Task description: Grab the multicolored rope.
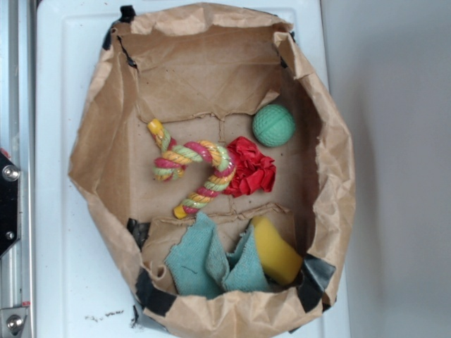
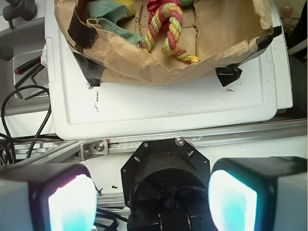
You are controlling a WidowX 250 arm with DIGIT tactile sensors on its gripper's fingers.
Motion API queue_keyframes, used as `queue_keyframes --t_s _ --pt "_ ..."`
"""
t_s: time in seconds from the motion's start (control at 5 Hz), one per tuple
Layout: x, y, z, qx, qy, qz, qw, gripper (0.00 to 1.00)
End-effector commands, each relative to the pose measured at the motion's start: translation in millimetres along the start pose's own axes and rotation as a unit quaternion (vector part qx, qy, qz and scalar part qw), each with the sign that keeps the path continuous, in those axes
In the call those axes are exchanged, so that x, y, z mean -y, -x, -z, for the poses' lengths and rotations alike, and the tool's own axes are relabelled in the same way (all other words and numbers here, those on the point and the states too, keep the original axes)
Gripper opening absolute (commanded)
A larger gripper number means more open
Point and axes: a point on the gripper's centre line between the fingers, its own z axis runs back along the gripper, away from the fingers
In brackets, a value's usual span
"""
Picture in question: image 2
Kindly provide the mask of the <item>gripper left finger translucent pad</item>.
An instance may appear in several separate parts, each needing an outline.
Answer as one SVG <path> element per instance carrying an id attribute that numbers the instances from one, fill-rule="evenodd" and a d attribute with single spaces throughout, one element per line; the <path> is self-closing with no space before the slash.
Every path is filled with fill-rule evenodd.
<path id="1" fill-rule="evenodd" d="M 90 231 L 97 193 L 83 164 L 0 168 L 2 231 Z"/>

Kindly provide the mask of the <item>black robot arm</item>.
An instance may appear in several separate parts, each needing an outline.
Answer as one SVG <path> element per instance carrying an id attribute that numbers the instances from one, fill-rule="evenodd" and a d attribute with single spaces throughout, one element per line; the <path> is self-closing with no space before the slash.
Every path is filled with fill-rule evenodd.
<path id="1" fill-rule="evenodd" d="M 134 157 L 122 168 L 129 231 L 305 231 L 307 160 L 302 157 L 222 158 L 181 167 Z M 3 231 L 90 231 L 97 190 L 82 164 L 0 169 Z"/>

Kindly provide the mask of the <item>gripper right finger translucent pad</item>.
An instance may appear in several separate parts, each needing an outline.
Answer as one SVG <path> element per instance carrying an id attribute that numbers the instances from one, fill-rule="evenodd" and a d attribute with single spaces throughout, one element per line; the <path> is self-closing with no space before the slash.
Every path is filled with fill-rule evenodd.
<path id="1" fill-rule="evenodd" d="M 306 231 L 308 160 L 221 158 L 212 168 L 208 197 L 219 231 Z"/>

